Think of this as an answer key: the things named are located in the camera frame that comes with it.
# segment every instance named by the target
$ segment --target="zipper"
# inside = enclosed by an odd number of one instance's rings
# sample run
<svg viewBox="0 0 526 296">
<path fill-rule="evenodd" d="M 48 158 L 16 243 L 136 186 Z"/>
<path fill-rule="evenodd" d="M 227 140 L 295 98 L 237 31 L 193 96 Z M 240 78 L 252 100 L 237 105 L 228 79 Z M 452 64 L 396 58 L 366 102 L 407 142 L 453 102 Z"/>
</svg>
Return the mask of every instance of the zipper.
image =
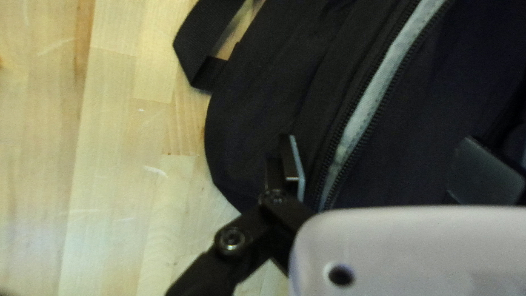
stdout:
<svg viewBox="0 0 526 296">
<path fill-rule="evenodd" d="M 329 142 L 329 147 L 325 153 L 315 189 L 314 208 L 316 211 L 320 212 L 333 207 L 342 179 L 356 164 L 369 142 L 379 118 L 384 112 L 388 98 L 391 96 L 395 85 L 399 81 L 409 61 L 411 61 L 413 53 L 422 44 L 430 28 L 447 11 L 453 1 L 454 0 L 413 1 L 400 17 L 400 21 L 390 35 L 389 46 L 383 50 L 383 54 L 377 59 L 370 74 L 362 83 L 360 92 L 351 100 L 352 103 L 347 106 L 345 111 L 346 116 L 337 125 Z M 392 65 L 389 66 L 388 63 L 391 62 L 391 57 L 396 57 L 397 47 L 400 47 L 400 44 L 403 47 L 403 43 L 407 41 L 404 40 L 404 37 L 411 36 L 410 26 L 419 21 L 419 17 L 423 18 L 423 27 L 416 37 L 414 37 L 411 45 L 407 47 L 407 50 L 402 50 L 404 52 L 398 55 L 403 55 L 403 58 L 398 61 L 397 65 L 395 64 L 396 68 Z M 376 84 L 381 84 L 381 67 L 383 70 L 388 70 L 389 67 L 396 70 L 392 72 L 392 74 L 387 74 L 387 76 L 390 76 L 388 77 L 389 84 L 385 87 L 383 94 L 380 93 L 381 97 L 379 97 L 379 100 L 363 102 L 364 95 L 366 95 L 366 93 L 373 93 L 376 91 L 373 89 Z"/>
</svg>

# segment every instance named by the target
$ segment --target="black fabric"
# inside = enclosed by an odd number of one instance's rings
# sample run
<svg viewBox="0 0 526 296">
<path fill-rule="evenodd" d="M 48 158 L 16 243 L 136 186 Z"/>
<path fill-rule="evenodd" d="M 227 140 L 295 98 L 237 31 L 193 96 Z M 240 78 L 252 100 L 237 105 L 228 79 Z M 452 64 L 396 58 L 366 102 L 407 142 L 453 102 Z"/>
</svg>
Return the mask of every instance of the black fabric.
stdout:
<svg viewBox="0 0 526 296">
<path fill-rule="evenodd" d="M 200 0 L 174 42 L 192 85 L 214 91 L 213 181 L 237 209 L 252 207 L 265 158 L 291 133 L 314 206 L 337 126 L 418 0 L 266 0 L 228 62 L 207 58 L 241 2 Z M 525 70 L 525 1 L 454 1 L 412 53 L 334 206 L 455 203 L 446 173 L 468 135 L 520 162 Z"/>
<path fill-rule="evenodd" d="M 174 39 L 174 49 L 193 87 L 212 91 L 226 61 L 209 56 L 245 0 L 199 0 Z"/>
<path fill-rule="evenodd" d="M 526 3 L 457 1 L 404 74 L 337 208 L 439 204 L 454 148 L 486 134 L 521 88 Z"/>
</svg>

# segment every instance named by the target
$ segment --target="black metal arm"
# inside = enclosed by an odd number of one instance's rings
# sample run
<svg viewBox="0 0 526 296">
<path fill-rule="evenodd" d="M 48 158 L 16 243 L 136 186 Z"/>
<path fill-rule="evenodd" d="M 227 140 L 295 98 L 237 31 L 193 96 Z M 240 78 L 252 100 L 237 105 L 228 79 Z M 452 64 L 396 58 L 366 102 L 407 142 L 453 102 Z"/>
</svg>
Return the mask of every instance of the black metal arm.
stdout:
<svg viewBox="0 0 526 296">
<path fill-rule="evenodd" d="M 289 253 L 301 225 L 314 213 L 287 191 L 297 182 L 286 136 L 280 159 L 268 159 L 265 191 L 256 207 L 221 228 L 214 245 L 199 256 L 166 296 L 230 296 L 238 283 L 271 259 L 288 272 Z"/>
</svg>

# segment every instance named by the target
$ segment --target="black webbing strap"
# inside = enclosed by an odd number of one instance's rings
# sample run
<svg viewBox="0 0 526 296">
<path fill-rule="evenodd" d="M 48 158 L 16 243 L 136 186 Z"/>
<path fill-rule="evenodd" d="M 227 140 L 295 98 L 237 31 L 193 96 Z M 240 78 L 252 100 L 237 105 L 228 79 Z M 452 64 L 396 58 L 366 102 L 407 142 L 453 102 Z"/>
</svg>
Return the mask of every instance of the black webbing strap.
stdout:
<svg viewBox="0 0 526 296">
<path fill-rule="evenodd" d="M 227 61 L 209 56 L 245 0 L 199 0 L 175 36 L 174 49 L 190 85 L 212 91 Z"/>
</svg>

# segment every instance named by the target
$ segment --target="wooden surface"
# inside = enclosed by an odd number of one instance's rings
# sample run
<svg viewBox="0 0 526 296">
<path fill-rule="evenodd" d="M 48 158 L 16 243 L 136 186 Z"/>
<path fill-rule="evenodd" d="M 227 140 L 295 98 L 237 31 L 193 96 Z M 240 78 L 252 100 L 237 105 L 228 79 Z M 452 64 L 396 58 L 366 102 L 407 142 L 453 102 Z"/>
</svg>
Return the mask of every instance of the wooden surface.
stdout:
<svg viewBox="0 0 526 296">
<path fill-rule="evenodd" d="M 0 290 L 160 296 L 238 212 L 171 42 L 194 0 L 0 0 Z M 242 9 L 227 58 L 261 3 Z M 236 295 L 285 295 L 266 264 Z"/>
</svg>

